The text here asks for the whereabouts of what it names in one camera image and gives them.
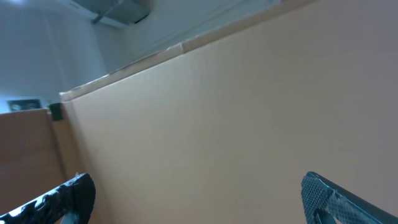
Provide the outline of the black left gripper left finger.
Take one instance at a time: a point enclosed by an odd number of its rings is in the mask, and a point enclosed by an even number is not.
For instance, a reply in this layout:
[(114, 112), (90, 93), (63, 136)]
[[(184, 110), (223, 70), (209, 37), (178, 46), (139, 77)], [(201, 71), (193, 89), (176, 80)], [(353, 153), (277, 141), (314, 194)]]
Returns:
[(95, 204), (95, 183), (77, 174), (62, 185), (1, 215), (5, 224), (88, 224)]

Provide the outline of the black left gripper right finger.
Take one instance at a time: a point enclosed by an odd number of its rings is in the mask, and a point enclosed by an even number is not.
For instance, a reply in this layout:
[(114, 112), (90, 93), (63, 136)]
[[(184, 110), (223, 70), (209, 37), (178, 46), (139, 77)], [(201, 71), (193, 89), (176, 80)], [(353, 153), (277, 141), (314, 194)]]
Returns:
[(315, 172), (307, 172), (301, 187), (308, 224), (397, 224), (397, 217)]

